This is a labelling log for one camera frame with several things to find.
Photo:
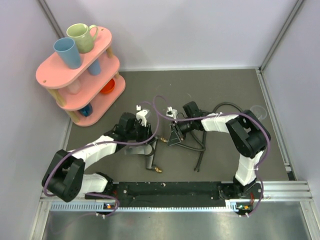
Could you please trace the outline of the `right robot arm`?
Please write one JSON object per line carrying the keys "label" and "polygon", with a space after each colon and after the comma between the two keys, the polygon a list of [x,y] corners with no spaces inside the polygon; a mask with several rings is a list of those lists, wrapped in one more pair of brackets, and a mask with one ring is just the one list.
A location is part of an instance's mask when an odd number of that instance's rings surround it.
{"label": "right robot arm", "polygon": [[238,114],[205,113],[194,101],[185,104],[183,109],[187,115],[184,120],[177,118],[176,109],[167,108],[166,116],[173,119],[167,145],[180,145],[187,134],[195,130],[229,134],[239,152],[239,162],[228,197],[245,198],[256,183],[257,164],[271,140],[269,132],[250,110]]}

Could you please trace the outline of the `black fitting with brass connectors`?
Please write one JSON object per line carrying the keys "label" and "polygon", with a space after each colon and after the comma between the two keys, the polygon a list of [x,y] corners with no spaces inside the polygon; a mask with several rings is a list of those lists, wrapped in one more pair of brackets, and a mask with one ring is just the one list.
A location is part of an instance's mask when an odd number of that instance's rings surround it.
{"label": "black fitting with brass connectors", "polygon": [[159,138],[156,136],[151,140],[150,143],[145,143],[143,145],[130,146],[125,151],[125,155],[140,155],[144,156],[145,168],[149,171],[153,171],[161,174],[163,170],[154,163],[156,147]]}

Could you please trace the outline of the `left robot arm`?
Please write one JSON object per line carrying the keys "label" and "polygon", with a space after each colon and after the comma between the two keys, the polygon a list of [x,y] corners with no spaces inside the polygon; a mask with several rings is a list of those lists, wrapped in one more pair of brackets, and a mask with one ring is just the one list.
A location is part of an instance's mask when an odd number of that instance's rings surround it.
{"label": "left robot arm", "polygon": [[85,174],[85,170],[125,146],[128,146],[125,154],[145,156],[146,169],[158,171],[153,163],[157,139],[148,122],[149,116],[147,109],[135,114],[125,112],[118,123],[97,140],[78,149],[58,150],[41,182],[44,194],[67,203],[84,195],[98,194],[109,198],[114,191],[112,178],[102,172]]}

